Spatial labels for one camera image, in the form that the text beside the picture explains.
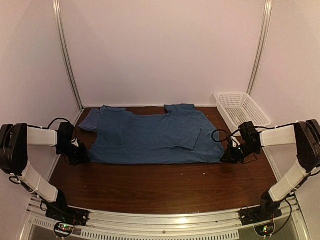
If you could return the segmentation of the blue grey cloth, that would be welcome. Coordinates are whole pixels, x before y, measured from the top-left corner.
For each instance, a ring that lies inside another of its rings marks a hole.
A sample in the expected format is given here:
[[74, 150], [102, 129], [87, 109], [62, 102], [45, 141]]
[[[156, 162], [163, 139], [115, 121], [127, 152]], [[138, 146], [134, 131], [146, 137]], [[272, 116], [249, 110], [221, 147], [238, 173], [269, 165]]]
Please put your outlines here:
[[194, 104], [165, 105], [165, 114], [138, 115], [103, 106], [94, 163], [115, 165], [219, 163], [225, 150], [212, 139], [216, 127]]

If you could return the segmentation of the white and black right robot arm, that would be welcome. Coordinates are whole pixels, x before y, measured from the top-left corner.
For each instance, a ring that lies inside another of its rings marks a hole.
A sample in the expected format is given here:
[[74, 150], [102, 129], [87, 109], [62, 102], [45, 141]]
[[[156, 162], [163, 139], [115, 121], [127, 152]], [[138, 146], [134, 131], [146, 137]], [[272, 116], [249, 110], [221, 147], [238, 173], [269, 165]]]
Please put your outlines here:
[[259, 154], [262, 149], [291, 148], [289, 156], [292, 166], [282, 178], [267, 190], [256, 210], [259, 220], [268, 220], [288, 195], [297, 191], [320, 167], [320, 124], [316, 119], [297, 121], [281, 126], [256, 126], [253, 122], [242, 123], [236, 133], [242, 143], [234, 140], [233, 135], [226, 137], [227, 149], [221, 158], [222, 163], [244, 163], [245, 158]]

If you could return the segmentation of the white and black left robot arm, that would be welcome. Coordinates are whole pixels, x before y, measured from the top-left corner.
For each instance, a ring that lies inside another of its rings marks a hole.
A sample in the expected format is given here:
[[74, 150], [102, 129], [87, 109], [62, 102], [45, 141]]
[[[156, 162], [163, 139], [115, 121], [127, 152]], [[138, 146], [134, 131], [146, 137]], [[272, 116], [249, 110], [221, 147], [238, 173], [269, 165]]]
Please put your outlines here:
[[86, 146], [78, 139], [76, 128], [62, 120], [57, 130], [26, 123], [4, 124], [0, 129], [0, 168], [16, 185], [36, 195], [61, 222], [72, 218], [65, 194], [39, 174], [28, 156], [29, 146], [55, 148], [72, 166], [90, 162]]

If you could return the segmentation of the blue checked shirt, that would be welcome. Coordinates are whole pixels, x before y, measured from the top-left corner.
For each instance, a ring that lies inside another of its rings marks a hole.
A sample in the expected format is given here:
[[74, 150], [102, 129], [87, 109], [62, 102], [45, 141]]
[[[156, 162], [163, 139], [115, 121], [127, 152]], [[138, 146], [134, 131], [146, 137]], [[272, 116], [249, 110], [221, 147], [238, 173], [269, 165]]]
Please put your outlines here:
[[100, 108], [93, 108], [88, 113], [87, 117], [78, 125], [78, 127], [87, 132], [96, 133], [97, 127], [102, 118]]

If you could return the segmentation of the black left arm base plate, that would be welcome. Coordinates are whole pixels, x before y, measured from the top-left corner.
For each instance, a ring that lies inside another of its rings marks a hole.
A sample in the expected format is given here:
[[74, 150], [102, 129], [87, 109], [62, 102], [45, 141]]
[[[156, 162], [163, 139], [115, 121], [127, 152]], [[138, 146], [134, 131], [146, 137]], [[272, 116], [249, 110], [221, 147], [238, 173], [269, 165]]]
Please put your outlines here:
[[45, 216], [69, 225], [85, 227], [87, 225], [89, 211], [73, 207], [67, 207], [66, 210], [61, 210], [51, 206], [46, 211]]

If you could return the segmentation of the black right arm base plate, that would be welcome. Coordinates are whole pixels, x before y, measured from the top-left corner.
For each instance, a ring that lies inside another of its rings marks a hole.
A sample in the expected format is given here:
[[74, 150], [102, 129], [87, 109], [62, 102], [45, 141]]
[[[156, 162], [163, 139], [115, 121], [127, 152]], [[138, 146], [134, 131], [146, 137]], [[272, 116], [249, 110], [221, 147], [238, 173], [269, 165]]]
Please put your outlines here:
[[271, 211], [263, 209], [260, 205], [255, 207], [243, 206], [238, 212], [243, 226], [271, 221], [282, 216], [282, 211], [277, 207]]

